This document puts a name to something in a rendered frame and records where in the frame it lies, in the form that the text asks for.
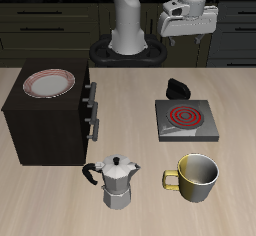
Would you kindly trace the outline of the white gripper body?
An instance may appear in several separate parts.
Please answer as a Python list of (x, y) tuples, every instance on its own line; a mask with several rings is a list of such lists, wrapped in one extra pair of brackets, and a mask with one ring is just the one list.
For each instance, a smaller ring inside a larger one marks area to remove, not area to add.
[(170, 16), (162, 12), (157, 31), (162, 37), (175, 37), (195, 34), (213, 33), (216, 29), (218, 8), (205, 6), (203, 14), (196, 18)]

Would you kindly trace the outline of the round black stove knob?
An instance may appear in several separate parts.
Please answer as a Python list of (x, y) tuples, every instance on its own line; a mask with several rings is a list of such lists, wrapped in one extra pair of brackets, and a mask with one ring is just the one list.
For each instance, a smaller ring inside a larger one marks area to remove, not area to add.
[(189, 88), (182, 82), (170, 78), (168, 80), (168, 86), (166, 90), (166, 97), (172, 99), (189, 99), (191, 92)]

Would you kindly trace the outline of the dark kitchen cupboards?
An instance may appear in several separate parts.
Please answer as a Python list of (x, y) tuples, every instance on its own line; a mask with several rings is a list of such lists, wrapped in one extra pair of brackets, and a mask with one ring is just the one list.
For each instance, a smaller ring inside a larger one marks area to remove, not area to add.
[[(256, 3), (206, 0), (206, 6), (218, 8), (215, 31), (204, 34), (200, 44), (194, 42), (198, 34), (175, 36), (170, 46), (157, 32), (169, 1), (139, 0), (144, 37), (155, 35), (167, 49), (161, 66), (256, 66)], [(115, 27), (114, 0), (0, 0), (0, 66), (18, 66), (28, 58), (90, 59), (91, 46)]]

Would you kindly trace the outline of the white plate with red rim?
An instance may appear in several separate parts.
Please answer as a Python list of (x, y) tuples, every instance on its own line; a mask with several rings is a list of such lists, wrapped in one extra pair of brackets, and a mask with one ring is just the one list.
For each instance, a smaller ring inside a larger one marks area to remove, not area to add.
[(47, 69), (29, 76), (23, 83), (23, 91), (33, 98), (54, 98), (71, 90), (75, 82), (69, 71)]

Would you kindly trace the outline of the yellow and white mug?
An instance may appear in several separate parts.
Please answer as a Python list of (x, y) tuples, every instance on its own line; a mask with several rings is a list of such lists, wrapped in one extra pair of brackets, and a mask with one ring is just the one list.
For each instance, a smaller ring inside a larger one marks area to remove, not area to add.
[(163, 172), (162, 186), (179, 191), (187, 201), (199, 203), (207, 198), (218, 176), (218, 166), (211, 158), (188, 154), (179, 160), (176, 170)]

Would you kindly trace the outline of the silver moka pot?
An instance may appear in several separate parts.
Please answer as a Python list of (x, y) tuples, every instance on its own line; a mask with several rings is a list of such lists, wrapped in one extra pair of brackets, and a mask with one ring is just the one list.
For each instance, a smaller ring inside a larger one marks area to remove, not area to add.
[(121, 210), (131, 202), (130, 180), (140, 169), (141, 167), (131, 162), (128, 157), (115, 154), (106, 157), (102, 162), (86, 164), (82, 173), (93, 185), (96, 185), (97, 181), (93, 179), (90, 171), (100, 173), (104, 181), (104, 203), (110, 209)]

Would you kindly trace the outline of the dark wooden cabinet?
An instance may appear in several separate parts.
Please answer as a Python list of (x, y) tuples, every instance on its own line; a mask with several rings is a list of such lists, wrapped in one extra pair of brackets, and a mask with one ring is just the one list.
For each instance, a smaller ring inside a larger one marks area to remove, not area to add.
[[(53, 98), (33, 98), (23, 83), (34, 73), (63, 69), (75, 84)], [(19, 161), (25, 166), (81, 166), (89, 140), (98, 137), (96, 84), (85, 58), (34, 58), (23, 65), (3, 107)]]

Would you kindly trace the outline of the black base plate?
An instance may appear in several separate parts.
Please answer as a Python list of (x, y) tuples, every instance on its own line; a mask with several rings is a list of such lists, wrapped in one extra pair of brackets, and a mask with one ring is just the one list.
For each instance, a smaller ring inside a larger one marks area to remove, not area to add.
[(90, 59), (96, 67), (109, 68), (146, 68), (160, 67), (167, 58), (167, 49), (153, 34), (146, 34), (148, 47), (135, 55), (121, 55), (109, 48), (110, 34), (103, 34), (90, 48)]

